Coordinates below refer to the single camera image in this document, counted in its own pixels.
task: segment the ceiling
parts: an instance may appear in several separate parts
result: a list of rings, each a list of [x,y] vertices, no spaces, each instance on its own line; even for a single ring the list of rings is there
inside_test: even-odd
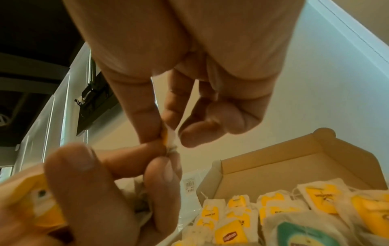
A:
[[[0,146],[10,147],[22,141],[83,40],[61,0],[4,1],[1,9]]]

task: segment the hand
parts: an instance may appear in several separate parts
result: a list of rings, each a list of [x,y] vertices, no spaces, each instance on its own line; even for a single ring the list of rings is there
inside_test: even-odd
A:
[[[175,230],[182,170],[179,154],[161,157],[165,152],[158,140],[135,148],[96,152],[97,159],[86,146],[71,144],[47,158],[47,181],[76,245],[155,245]],[[134,212],[113,181],[141,174],[153,218],[139,228]],[[0,235],[4,236],[1,245],[63,245],[20,223],[8,212],[0,209]]]
[[[64,0],[141,143],[160,134],[150,77],[170,71],[162,119],[195,147],[265,114],[304,0]]]

